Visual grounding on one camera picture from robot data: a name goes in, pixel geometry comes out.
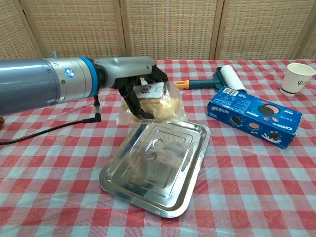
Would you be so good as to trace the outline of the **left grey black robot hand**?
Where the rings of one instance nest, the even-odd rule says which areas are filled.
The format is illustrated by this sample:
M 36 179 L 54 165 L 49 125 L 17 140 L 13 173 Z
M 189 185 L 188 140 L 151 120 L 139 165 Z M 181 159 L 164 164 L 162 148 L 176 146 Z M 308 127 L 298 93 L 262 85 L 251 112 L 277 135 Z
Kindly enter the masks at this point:
M 129 110 L 141 120 L 154 119 L 140 105 L 134 86 L 140 85 L 140 78 L 148 84 L 167 82 L 168 77 L 157 67 L 156 61 L 149 56 L 100 58 L 94 61 L 99 88 L 117 89 L 124 98 Z

